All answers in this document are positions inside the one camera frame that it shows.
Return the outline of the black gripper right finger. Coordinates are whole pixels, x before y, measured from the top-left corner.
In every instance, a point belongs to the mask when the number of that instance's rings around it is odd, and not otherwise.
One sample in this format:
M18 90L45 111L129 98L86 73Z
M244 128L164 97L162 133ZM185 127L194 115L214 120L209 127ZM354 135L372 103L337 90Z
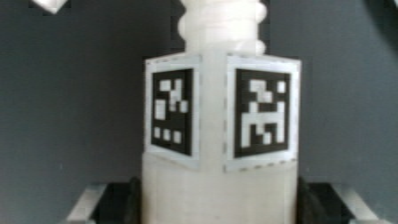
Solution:
M299 178L297 224L386 224L354 189Z

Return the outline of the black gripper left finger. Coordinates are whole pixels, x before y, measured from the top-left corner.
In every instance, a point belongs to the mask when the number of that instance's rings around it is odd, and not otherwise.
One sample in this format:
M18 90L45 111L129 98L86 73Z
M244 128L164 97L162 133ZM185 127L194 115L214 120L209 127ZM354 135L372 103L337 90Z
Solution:
M88 185L65 224L143 224L138 177L129 182Z

